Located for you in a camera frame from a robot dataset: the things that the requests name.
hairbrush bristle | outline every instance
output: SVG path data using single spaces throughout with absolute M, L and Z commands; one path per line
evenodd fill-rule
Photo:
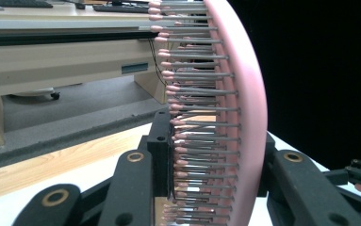
M 246 225 L 266 141 L 266 98 L 254 50 L 225 0 L 150 4 L 174 127 L 168 225 Z

keyboard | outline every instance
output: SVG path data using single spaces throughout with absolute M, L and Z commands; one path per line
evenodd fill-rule
M 95 11 L 103 12 L 148 13 L 148 8 L 142 7 L 94 5 L 92 8 L 94 8 Z
M 3 8 L 52 8 L 53 5 L 36 0 L 0 0 Z

